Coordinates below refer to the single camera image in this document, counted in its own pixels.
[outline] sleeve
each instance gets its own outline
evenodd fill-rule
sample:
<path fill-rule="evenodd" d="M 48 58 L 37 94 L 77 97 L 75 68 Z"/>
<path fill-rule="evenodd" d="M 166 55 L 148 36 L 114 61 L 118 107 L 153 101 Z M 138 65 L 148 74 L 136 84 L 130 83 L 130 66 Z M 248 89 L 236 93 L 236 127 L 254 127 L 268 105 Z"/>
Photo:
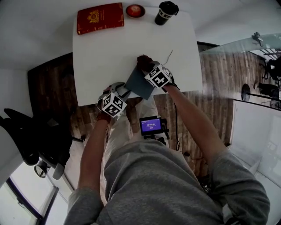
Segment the sleeve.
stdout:
<path fill-rule="evenodd" d="M 210 165 L 211 197 L 228 204 L 232 215 L 246 224 L 266 224 L 270 202 L 262 184 L 229 151 Z"/>
<path fill-rule="evenodd" d="M 89 188 L 75 190 L 68 200 L 64 225 L 90 225 L 96 222 L 103 208 L 100 194 Z"/>

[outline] chair wheel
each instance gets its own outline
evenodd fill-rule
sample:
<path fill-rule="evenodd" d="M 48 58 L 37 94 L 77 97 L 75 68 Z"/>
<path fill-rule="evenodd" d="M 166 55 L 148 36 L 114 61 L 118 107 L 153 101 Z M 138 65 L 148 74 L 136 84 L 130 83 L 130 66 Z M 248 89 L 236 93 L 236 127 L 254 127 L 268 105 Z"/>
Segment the chair wheel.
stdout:
<path fill-rule="evenodd" d="M 65 167 L 63 165 L 61 165 L 60 163 L 58 163 L 54 170 L 53 178 L 55 180 L 59 180 L 61 178 L 61 176 L 63 175 L 64 171 L 65 171 Z"/>

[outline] wrist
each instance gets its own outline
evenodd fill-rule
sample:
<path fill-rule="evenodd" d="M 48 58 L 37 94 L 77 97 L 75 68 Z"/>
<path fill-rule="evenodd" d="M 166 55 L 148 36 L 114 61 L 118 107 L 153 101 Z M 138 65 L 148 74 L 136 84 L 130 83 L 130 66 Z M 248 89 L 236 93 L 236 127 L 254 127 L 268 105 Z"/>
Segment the wrist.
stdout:
<path fill-rule="evenodd" d="M 178 91 L 179 89 L 173 85 L 165 85 L 165 90 L 170 94 L 173 91 Z"/>
<path fill-rule="evenodd" d="M 111 116 L 106 114 L 105 112 L 101 111 L 96 118 L 96 121 L 106 121 L 107 123 L 110 123 L 111 121 Z"/>
<path fill-rule="evenodd" d="M 96 125 L 98 124 L 98 126 L 103 126 L 105 125 L 107 127 L 107 125 L 109 124 L 109 122 L 106 119 L 100 119 L 96 121 Z"/>

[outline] window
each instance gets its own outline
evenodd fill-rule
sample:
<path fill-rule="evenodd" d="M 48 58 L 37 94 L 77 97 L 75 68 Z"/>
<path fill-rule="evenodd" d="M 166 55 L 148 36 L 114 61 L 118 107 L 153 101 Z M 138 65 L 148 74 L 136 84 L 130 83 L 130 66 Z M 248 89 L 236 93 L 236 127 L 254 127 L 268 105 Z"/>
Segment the window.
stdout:
<path fill-rule="evenodd" d="M 22 163 L 0 188 L 0 225 L 62 225 L 67 198 L 50 177 L 40 178 Z"/>
<path fill-rule="evenodd" d="M 18 204 L 18 200 L 7 184 L 0 188 L 0 224 L 1 225 L 29 225 L 35 224 L 36 217 Z"/>

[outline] forearm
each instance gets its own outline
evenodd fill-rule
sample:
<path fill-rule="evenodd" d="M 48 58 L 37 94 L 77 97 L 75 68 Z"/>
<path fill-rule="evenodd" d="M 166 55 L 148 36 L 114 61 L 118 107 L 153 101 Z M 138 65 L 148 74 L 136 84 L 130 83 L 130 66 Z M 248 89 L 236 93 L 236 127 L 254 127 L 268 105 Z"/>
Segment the forearm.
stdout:
<path fill-rule="evenodd" d="M 213 156 L 225 149 L 223 142 L 217 134 L 216 128 L 209 118 L 176 87 L 165 86 L 165 89 L 173 99 L 185 127 L 190 132 L 209 164 Z"/>
<path fill-rule="evenodd" d="M 108 122 L 97 121 L 84 149 L 78 187 L 100 191 L 101 161 L 104 152 L 104 138 Z"/>

